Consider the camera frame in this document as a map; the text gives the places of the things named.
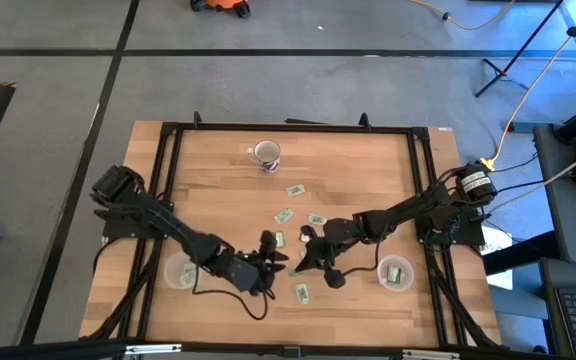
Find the wooden table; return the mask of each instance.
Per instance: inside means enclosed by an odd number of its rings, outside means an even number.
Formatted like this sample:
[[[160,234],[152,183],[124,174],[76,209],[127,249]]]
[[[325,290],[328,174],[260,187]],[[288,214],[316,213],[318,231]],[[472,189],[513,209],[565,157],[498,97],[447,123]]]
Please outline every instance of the wooden table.
[[[141,173],[146,184],[152,171],[161,122],[135,123],[125,165]],[[457,166],[459,156],[451,129],[430,129],[437,172]],[[275,174],[261,172],[248,160],[246,149],[263,139],[282,148],[281,167]],[[420,167],[425,169],[421,144]],[[427,177],[422,170],[424,186]],[[289,198],[286,187],[303,184],[305,195]],[[300,261],[304,244],[299,227],[309,212],[327,218],[350,218],[359,211],[390,207],[415,193],[406,137],[389,134],[292,133],[249,131],[184,131],[175,177],[175,215],[192,228],[214,233],[238,250],[259,246],[263,230],[283,231],[289,268]],[[277,225],[273,215],[289,207],[295,216]],[[438,346],[427,270],[422,247],[415,241],[412,221],[401,225],[382,243],[380,257],[405,257],[415,271],[412,288],[393,293],[377,281],[374,272],[347,277],[346,286],[329,288],[323,272],[311,270],[289,277],[278,274],[263,321],[248,317],[241,304],[225,295],[191,295],[170,288],[163,276],[166,260],[180,245],[165,240],[147,331],[148,340],[346,345],[366,347]],[[94,277],[81,335],[96,330],[123,296],[135,249],[134,240],[119,240],[101,256]],[[488,336],[500,341],[482,261],[472,249],[453,246],[452,256],[459,295]],[[337,259],[337,268],[372,266],[374,246],[357,245]],[[203,274],[199,289],[234,287]],[[295,285],[305,283],[310,303],[300,305]],[[261,297],[240,294],[251,311],[261,314]],[[138,319],[134,307],[131,334]],[[450,307],[443,299],[446,330],[454,342]]]

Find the concrete floor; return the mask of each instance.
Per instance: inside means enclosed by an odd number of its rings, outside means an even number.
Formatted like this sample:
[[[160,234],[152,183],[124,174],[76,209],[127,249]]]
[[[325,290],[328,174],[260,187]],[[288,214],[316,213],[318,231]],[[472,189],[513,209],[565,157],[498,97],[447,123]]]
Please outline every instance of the concrete floor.
[[[566,2],[576,5],[576,0]],[[469,24],[500,7],[466,0],[434,3]],[[0,47],[114,48],[128,4],[0,0]],[[523,43],[551,6],[520,4],[489,28],[463,32],[404,1],[334,4],[252,1],[253,17],[242,21],[228,14],[191,13],[182,0],[142,1],[128,47],[510,50]],[[565,29],[556,14],[531,48],[556,49]],[[576,49],[572,42],[569,49]],[[503,65],[507,60],[493,61]],[[109,63],[108,57],[0,57],[0,81],[19,83],[0,128],[0,226],[9,233],[0,242],[0,346],[15,341]],[[521,60],[511,75],[530,83],[544,65],[544,60]],[[514,84],[498,83],[475,99],[472,94],[493,76],[489,70],[474,58],[124,58],[38,341],[77,336],[102,227],[87,190],[111,164],[121,163],[135,120],[190,121],[198,110],[206,122],[278,123],[293,117],[354,124],[367,112],[378,125],[452,127],[462,160],[471,161],[494,152],[502,124],[523,95]],[[576,59],[564,59],[544,76],[517,120],[559,122],[574,113]],[[505,146],[499,168],[534,152],[530,135],[510,135]],[[539,179],[538,164],[513,175],[496,175],[497,186]],[[493,220],[522,238],[552,228],[543,192],[500,209]],[[543,344],[535,335],[540,324],[506,315],[499,321],[507,345]],[[522,321],[532,330],[519,340],[508,336]]]

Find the banknote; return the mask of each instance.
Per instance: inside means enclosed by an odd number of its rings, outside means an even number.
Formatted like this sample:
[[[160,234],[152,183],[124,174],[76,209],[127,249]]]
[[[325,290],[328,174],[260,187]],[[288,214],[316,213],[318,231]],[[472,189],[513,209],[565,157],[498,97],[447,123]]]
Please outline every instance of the banknote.
[[[388,277],[386,280],[393,284],[401,283],[401,269],[396,266],[388,266]]]
[[[195,264],[186,264],[181,268],[181,275],[179,283],[182,289],[187,289],[195,285],[195,277],[197,276],[197,266]]]
[[[277,247],[282,248],[286,246],[286,239],[284,238],[284,232],[278,231],[275,233],[275,240],[277,241]]]
[[[286,188],[286,192],[288,193],[288,196],[293,197],[293,196],[305,194],[306,188],[301,184],[300,185],[293,185],[293,186]]]
[[[328,219],[326,219],[325,217],[323,217],[321,215],[317,215],[315,213],[308,214],[308,222],[313,224],[313,225],[322,226],[323,224],[326,223],[326,221],[328,221]]]
[[[277,224],[285,224],[286,221],[290,220],[295,213],[292,212],[290,209],[283,209],[279,212],[279,214],[273,216]]]
[[[301,305],[306,305],[310,302],[310,296],[308,296],[308,287],[306,284],[297,284],[295,287],[297,291],[297,300]]]

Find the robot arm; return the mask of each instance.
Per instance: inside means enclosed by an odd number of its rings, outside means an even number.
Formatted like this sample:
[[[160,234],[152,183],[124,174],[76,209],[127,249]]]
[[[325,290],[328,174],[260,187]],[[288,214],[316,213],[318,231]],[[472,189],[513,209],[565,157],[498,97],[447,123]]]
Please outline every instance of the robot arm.
[[[269,231],[262,233],[259,252],[235,252],[217,235],[197,232],[177,219],[144,190],[143,179],[130,168],[111,167],[92,190],[93,200],[107,208],[95,211],[99,217],[105,220],[118,215],[129,217],[140,226],[152,227],[172,237],[193,263],[213,276],[226,279],[239,291],[257,295],[270,289],[274,274],[285,268],[275,264],[288,257],[275,250],[275,238]]]
[[[457,178],[456,191],[452,194],[445,185],[451,176]],[[449,234],[464,210],[487,205],[496,195],[490,179],[478,166],[466,165],[453,169],[446,180],[441,180],[442,177],[422,193],[389,209],[356,213],[352,220],[327,221],[324,235],[315,234],[306,244],[306,255],[295,271],[322,269],[328,286],[340,288],[346,281],[343,273],[334,269],[335,258],[357,243],[379,243],[399,224],[422,215],[429,216],[433,231]]]

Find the white mug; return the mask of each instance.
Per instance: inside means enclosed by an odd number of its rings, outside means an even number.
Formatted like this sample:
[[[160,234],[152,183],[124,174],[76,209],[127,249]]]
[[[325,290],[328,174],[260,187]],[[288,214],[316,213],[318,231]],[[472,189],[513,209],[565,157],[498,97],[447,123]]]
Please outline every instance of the white mug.
[[[272,140],[262,140],[254,148],[248,148],[248,157],[265,172],[275,172],[279,168],[281,148]]]

